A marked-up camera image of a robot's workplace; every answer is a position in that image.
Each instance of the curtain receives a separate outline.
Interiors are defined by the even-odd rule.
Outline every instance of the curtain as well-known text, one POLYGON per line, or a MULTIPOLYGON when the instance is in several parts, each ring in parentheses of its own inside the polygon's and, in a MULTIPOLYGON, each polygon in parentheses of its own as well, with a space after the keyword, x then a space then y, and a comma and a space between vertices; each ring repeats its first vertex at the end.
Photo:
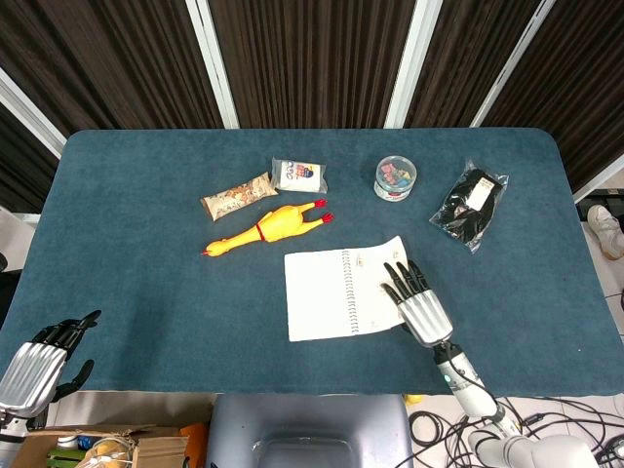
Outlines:
POLYGON ((182 0, 3 0, 0 66, 67 137, 222 127, 182 0))
POLYGON ((241 127, 383 127, 413 0, 210 7, 241 127))
POLYGON ((555 3, 484 125, 549 132, 573 191, 624 154, 624 2, 555 3))
POLYGON ((468 127, 539 0, 445 0, 406 127, 468 127))
POLYGON ((0 205, 41 213, 58 159, 0 105, 0 205))

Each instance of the open notebook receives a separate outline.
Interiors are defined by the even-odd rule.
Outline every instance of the open notebook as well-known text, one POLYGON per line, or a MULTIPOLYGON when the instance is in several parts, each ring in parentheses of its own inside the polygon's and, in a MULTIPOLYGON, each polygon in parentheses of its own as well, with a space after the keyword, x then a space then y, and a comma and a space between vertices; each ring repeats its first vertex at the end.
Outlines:
POLYGON ((407 264, 400 237, 377 247, 290 253, 284 257, 289 339, 381 332, 403 322, 381 283, 383 263, 407 264))

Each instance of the white shoe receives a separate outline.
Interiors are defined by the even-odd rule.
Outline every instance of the white shoe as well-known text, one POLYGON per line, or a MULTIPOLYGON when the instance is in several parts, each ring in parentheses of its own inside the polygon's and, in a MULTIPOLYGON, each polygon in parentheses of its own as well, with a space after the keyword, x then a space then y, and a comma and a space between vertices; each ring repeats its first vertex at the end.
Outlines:
POLYGON ((601 241, 604 256, 611 260, 624 256, 624 233, 618 220, 605 207, 594 205, 590 208, 587 223, 601 241))

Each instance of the plastic bag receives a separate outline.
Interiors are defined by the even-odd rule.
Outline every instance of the plastic bag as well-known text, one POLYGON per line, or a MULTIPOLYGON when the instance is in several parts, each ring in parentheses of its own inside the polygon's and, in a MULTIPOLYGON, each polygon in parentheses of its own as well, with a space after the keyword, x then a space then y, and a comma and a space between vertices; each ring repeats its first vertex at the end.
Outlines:
POLYGON ((273 159, 271 187, 293 192, 327 193, 325 165, 273 159))
POLYGON ((129 468, 132 460, 133 448, 130 442, 108 437, 96 442, 76 468, 129 468))
POLYGON ((507 175, 482 171, 468 161, 442 207, 429 220, 474 253, 505 193, 508 179, 507 175))
POLYGON ((238 187, 223 190, 211 197, 204 197, 200 201, 213 221, 216 221, 222 216, 272 195, 278 195, 278 193, 269 183, 269 173, 264 173, 238 187))

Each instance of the felt tablecloth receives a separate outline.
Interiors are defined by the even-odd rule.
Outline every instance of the felt tablecloth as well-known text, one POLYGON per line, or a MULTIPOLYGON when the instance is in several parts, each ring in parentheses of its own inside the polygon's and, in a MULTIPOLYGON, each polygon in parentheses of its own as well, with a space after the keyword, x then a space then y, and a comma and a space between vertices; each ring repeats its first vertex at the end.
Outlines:
MULTIPOLYGON (((315 210, 313 215, 323 211, 315 210)), ((555 142, 531 129, 86 131, 64 148, 9 316, 0 369, 42 327, 101 309, 68 365, 98 390, 446 393, 431 350, 400 327, 290 343, 284 255, 403 238, 497 395, 622 390, 622 343, 606 307, 555 142), (417 167, 407 200, 373 192, 387 155, 417 167), (335 221, 222 257, 200 251, 277 207, 282 192, 217 222, 203 196, 270 171, 327 164, 335 221), (429 222, 465 161, 509 175, 472 255, 429 222)), ((310 284, 309 294, 323 294, 310 284)))

